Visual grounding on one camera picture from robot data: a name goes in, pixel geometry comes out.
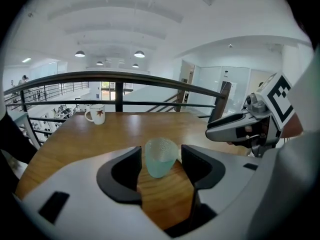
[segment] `staircase railing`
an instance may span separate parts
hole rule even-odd
[[[52,99],[48,99],[47,94],[45,94],[46,90],[48,90],[47,86],[58,85],[57,89],[60,88],[58,92],[61,92],[61,95],[63,95],[64,93],[66,93],[67,90],[75,91],[75,83],[81,83],[81,89],[82,89],[84,88],[84,86],[85,87],[90,86],[88,82],[99,82],[99,81],[115,82],[115,100],[78,100],[78,99],[77,100],[52,100]],[[163,102],[128,101],[128,100],[123,100],[124,83],[158,86],[158,87],[176,89],[180,91],[174,96],[170,97],[169,99]],[[37,96],[35,98],[33,97],[33,99],[31,100],[26,100],[25,91],[31,90],[32,88],[39,88],[39,87],[43,89],[43,98],[39,99]],[[190,103],[183,103],[181,101],[177,102],[179,101],[178,99],[179,94],[182,93],[181,91],[189,91],[189,92],[194,92],[202,95],[216,97],[216,101],[215,101],[215,104],[190,104]],[[205,117],[210,117],[210,120],[215,120],[222,116],[222,112],[224,111],[227,100],[228,100],[229,92],[230,92],[230,89],[228,89],[228,85],[226,85],[226,87],[222,90],[222,92],[219,93],[219,92],[205,89],[199,86],[191,85],[188,83],[183,83],[180,81],[175,81],[175,80],[156,77],[156,76],[144,75],[144,74],[110,72],[110,71],[84,71],[84,72],[63,73],[63,74],[57,74],[57,75],[38,78],[30,82],[26,82],[24,84],[15,86],[11,89],[8,89],[4,92],[4,94],[5,95],[14,94],[13,96],[15,98],[20,96],[20,99],[16,100],[15,103],[7,103],[5,106],[7,108],[21,106],[21,110],[24,112],[28,112],[28,108],[31,108],[31,106],[60,105],[60,104],[115,105],[116,112],[123,112],[124,105],[153,106],[147,112],[153,111],[160,106],[163,106],[163,107],[157,110],[157,112],[161,112],[167,108],[169,109],[165,110],[165,112],[169,112],[173,108],[202,107],[202,108],[213,108],[211,115],[208,115]],[[56,122],[56,123],[63,123],[65,121],[65,119],[61,119],[61,118],[47,118],[47,117],[29,117],[28,120],[29,120],[29,123],[30,123],[30,120]],[[34,134],[35,132],[38,132],[38,133],[45,134],[47,136],[53,133],[52,131],[47,131],[47,130],[38,130],[38,129],[32,129],[32,130]],[[43,141],[39,141],[38,138],[36,139],[39,144],[43,143]]]

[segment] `railing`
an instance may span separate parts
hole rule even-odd
[[[100,81],[109,81],[115,82],[115,100],[48,100],[49,94],[53,94],[51,92],[53,88],[50,87],[56,86],[56,92],[67,93],[67,90],[75,91],[82,88],[89,87],[88,82],[100,82]],[[133,84],[141,84],[141,85],[150,85],[150,86],[158,86],[164,88],[177,89],[178,93],[163,102],[157,101],[127,101],[123,100],[124,95],[124,83],[133,83]],[[216,120],[222,116],[222,112],[225,109],[229,92],[230,92],[230,84],[226,84],[221,93],[212,91],[209,89],[205,89],[199,86],[194,86],[191,84],[170,80],[166,78],[149,76],[144,74],[133,74],[133,73],[125,73],[125,72],[109,72],[109,71],[85,71],[85,72],[72,72],[72,73],[64,73],[46,76],[43,78],[39,78],[36,80],[32,80],[30,82],[24,83],[22,85],[15,86],[9,90],[4,92],[5,95],[14,94],[10,99],[14,99],[20,96],[19,100],[16,100],[15,103],[7,103],[6,107],[11,108],[17,106],[21,106],[22,111],[27,112],[28,108],[31,106],[38,105],[60,105],[60,104],[105,104],[105,105],[115,105],[116,112],[123,112],[124,105],[140,105],[140,106],[154,106],[149,109],[147,112],[151,112],[160,106],[164,106],[161,109],[158,109],[156,112],[165,112],[171,111],[173,108],[176,108],[176,112],[180,111],[181,107],[203,107],[203,108],[213,108],[211,115],[199,116],[200,118],[210,118],[209,121]],[[26,100],[25,93],[26,90],[30,91],[43,91],[42,99],[39,97],[32,97],[31,100]],[[216,97],[215,104],[207,105],[207,104],[190,104],[183,103],[181,97],[183,96],[185,91],[194,92],[202,95],[208,95],[212,97]],[[47,117],[30,117],[30,120],[36,121],[44,121],[44,122],[56,122],[63,123],[66,119],[62,118],[47,118]],[[35,133],[42,133],[45,135],[51,135],[52,131],[47,130],[39,130],[33,129]]]

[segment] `light green glass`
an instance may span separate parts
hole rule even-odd
[[[145,144],[145,164],[149,174],[162,178],[174,165],[179,155],[178,146],[167,138],[153,138]]]

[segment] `brown leaf design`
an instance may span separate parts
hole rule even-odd
[[[99,117],[101,117],[101,115],[102,115],[103,113],[104,113],[104,112],[103,112],[102,110],[99,110],[99,111],[96,112],[96,115],[99,116]]]

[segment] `wooden table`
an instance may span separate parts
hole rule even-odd
[[[77,160],[114,150],[142,146],[142,169],[138,187],[143,211],[161,228],[168,229],[190,215],[194,188],[176,161],[163,178],[152,178],[144,163],[144,147],[152,138],[164,137],[177,145],[190,144],[216,151],[244,155],[246,149],[206,138],[207,124],[188,112],[107,112],[102,125],[77,112],[63,123],[35,154],[16,189],[19,198],[60,168]]]

